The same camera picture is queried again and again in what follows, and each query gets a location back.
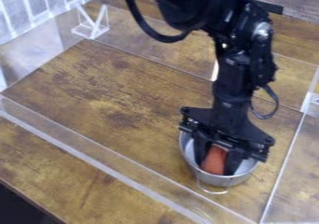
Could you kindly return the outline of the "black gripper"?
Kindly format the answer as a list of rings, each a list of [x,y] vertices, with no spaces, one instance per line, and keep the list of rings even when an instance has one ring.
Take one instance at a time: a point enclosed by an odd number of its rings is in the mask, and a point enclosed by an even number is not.
[[[239,95],[216,93],[211,108],[185,106],[179,111],[179,129],[193,138],[196,164],[203,163],[212,144],[229,150],[224,175],[233,175],[248,158],[264,162],[275,143],[273,138],[249,121],[252,94],[251,91]]]

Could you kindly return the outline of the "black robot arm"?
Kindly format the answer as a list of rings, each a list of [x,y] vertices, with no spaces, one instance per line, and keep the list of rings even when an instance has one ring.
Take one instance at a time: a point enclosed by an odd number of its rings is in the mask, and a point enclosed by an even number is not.
[[[215,41],[219,73],[213,106],[180,109],[179,128],[191,134],[195,160],[211,174],[232,175],[240,163],[264,161],[273,138],[249,122],[253,91],[275,97],[269,83],[277,66],[272,61],[272,21],[253,0],[156,0],[161,17],[179,35],[163,35],[145,22],[135,0],[125,0],[143,31],[163,43],[183,40],[195,30]]]

